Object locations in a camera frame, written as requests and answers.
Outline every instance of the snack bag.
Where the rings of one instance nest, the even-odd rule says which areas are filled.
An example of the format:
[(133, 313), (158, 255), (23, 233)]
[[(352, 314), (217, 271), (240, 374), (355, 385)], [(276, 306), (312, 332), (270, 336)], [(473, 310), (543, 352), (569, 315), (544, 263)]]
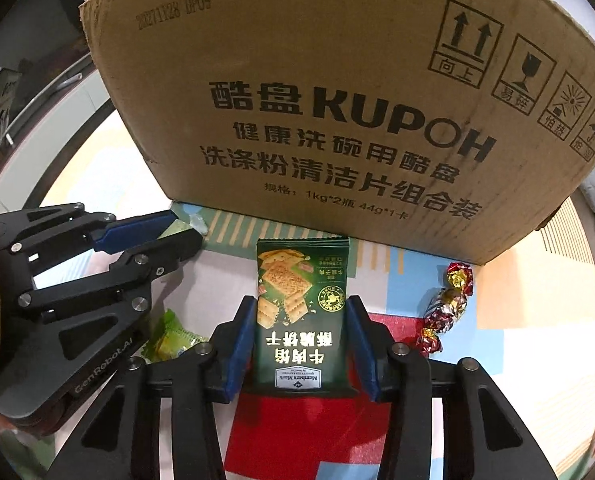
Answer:
[(349, 239), (259, 240), (249, 391), (351, 396), (344, 302)]
[(185, 330), (174, 311), (167, 309), (142, 349), (142, 357), (151, 362), (168, 361), (209, 338)]

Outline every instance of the candy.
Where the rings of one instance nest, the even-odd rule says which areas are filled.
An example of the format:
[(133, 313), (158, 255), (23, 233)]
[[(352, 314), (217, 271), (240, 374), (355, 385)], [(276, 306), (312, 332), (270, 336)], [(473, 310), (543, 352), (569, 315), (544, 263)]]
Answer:
[(422, 352), (432, 354), (433, 352), (442, 352), (442, 343), (434, 330), (423, 328), (417, 338), (417, 348)]
[(142, 357), (152, 362), (175, 359), (197, 343), (208, 340), (204, 336), (184, 330), (174, 311), (168, 309), (158, 320), (151, 339), (144, 345)]
[(447, 280), (457, 290), (461, 290), (467, 296), (473, 295), (473, 271), (471, 267), (454, 262), (447, 269)]
[(424, 326), (444, 334), (453, 328), (466, 310), (466, 296), (456, 288), (445, 288), (424, 314)]
[(473, 294), (473, 271), (462, 263), (452, 263), (447, 269), (449, 288), (443, 288), (424, 313), (424, 326), (417, 338), (417, 348), (432, 354), (442, 352), (437, 334), (447, 333), (466, 311), (467, 296)]

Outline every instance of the blue mat section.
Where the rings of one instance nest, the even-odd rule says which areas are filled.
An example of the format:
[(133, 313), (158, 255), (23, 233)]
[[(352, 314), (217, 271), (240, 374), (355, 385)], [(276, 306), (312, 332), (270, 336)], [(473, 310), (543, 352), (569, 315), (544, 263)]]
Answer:
[(189, 216), (195, 215), (200, 209), (201, 205), (187, 204), (184, 202), (174, 202), (171, 206), (172, 211), (178, 216), (183, 222), (189, 222)]
[[(315, 480), (375, 480), (378, 470), (378, 464), (320, 462)], [(442, 480), (443, 470), (443, 458), (431, 460), (431, 476), (429, 480)]]
[[(391, 248), (391, 261), (397, 261), (395, 248)], [(404, 251), (404, 274), (391, 269), (388, 276), (386, 313), (422, 317), (431, 300), (446, 286), (445, 274), (450, 262), (432, 254)], [(435, 354), (434, 359), (457, 363), (462, 357), (471, 356), (481, 362), (489, 375), (502, 373), (504, 330), (478, 330), (475, 294), (468, 298), (462, 319), (440, 337), (444, 351)]]
[(436, 458), (431, 460), (431, 475), (429, 480), (442, 480), (444, 477), (444, 459)]
[(375, 480), (378, 470), (378, 464), (320, 462), (315, 480)]

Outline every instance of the green wrapped candy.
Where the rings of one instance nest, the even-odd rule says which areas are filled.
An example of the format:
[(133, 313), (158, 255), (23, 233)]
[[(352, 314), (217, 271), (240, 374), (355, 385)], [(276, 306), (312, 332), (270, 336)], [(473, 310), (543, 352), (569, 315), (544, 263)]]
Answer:
[(185, 330), (174, 311), (167, 309), (158, 320), (151, 339), (142, 349), (142, 357), (151, 362), (167, 361), (179, 357), (184, 351), (209, 338)]

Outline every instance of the foil candy wrapper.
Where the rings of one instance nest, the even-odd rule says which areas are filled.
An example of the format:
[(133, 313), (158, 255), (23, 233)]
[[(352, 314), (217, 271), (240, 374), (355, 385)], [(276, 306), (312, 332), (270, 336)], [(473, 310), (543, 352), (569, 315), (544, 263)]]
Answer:
[(423, 328), (417, 339), (417, 348), (427, 354), (442, 352), (442, 342), (432, 328)]
[(424, 314), (424, 326), (444, 334), (453, 328), (466, 310), (466, 296), (456, 288), (445, 288)]
[(473, 295), (473, 271), (469, 265), (450, 264), (447, 282), (450, 287), (443, 288), (424, 313), (424, 326), (417, 338), (417, 348), (422, 352), (442, 352), (438, 334), (453, 328), (466, 311), (467, 297)]
[(447, 269), (447, 281), (453, 288), (461, 290), (465, 295), (473, 295), (473, 271), (471, 266), (453, 262)]

